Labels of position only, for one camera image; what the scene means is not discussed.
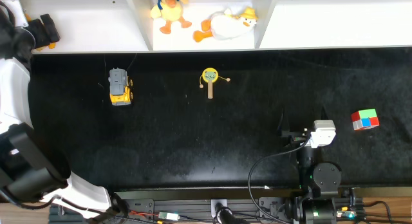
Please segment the toy construction vehicle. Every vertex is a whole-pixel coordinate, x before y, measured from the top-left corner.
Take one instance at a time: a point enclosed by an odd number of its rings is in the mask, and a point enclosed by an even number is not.
[[[133,81],[123,69],[112,69],[109,72],[110,100],[114,106],[129,105],[133,101]]]

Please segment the yellow hat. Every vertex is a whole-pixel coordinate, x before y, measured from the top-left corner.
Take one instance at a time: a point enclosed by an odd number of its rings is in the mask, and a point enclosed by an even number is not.
[[[243,14],[240,15],[241,17],[247,18],[247,19],[255,19],[257,20],[258,17],[255,15],[255,9],[251,7],[247,7]]]

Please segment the black tabletop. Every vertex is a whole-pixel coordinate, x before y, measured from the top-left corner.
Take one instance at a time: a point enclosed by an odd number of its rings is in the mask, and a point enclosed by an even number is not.
[[[276,135],[282,107],[296,131],[324,107],[337,136],[323,158],[340,165],[344,186],[411,185],[411,50],[36,55],[30,112],[74,173],[132,189],[246,186],[256,160],[290,150]],[[208,67],[231,78],[214,83],[212,100],[199,88]],[[128,68],[132,106],[111,105],[113,68]],[[369,108],[380,126],[354,131],[351,114]],[[263,162],[252,184],[297,187],[294,157]]]

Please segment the wooden surface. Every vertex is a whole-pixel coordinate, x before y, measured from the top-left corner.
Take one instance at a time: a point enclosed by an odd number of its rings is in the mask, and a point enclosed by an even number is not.
[[[373,201],[382,200],[388,203],[391,208],[392,216],[410,216],[412,210],[412,198],[364,198],[366,204]],[[382,204],[366,209],[368,214],[386,215],[385,206]],[[14,207],[8,203],[0,204],[0,222],[1,224],[47,224],[48,209],[43,210],[23,210]],[[411,218],[393,218],[393,220],[401,220],[412,223]]]

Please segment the orange plush duck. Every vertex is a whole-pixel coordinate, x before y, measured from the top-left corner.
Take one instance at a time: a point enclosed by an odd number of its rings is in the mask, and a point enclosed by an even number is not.
[[[203,32],[195,31],[193,39],[196,42],[201,42],[208,37],[218,40],[233,39],[251,31],[257,20],[255,10],[251,7],[247,7],[239,16],[232,15],[232,11],[228,8],[225,12],[216,12],[210,19],[202,21]]]
[[[162,17],[166,21],[166,25],[160,28],[160,31],[164,34],[170,34],[172,32],[172,22],[179,21],[182,24],[182,28],[188,28],[192,26],[192,23],[186,21],[183,18],[183,7],[180,2],[187,4],[189,0],[158,0],[150,15],[153,19]]]

